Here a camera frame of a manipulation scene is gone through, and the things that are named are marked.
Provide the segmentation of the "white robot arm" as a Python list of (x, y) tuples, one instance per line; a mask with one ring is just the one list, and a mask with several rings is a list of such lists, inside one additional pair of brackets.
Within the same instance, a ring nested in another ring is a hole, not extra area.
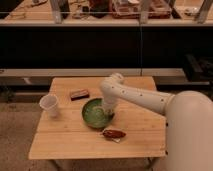
[(213, 101), (197, 91), (178, 94), (128, 87), (115, 73), (100, 84), (103, 108), (111, 114), (123, 99), (166, 117), (166, 170), (213, 171)]

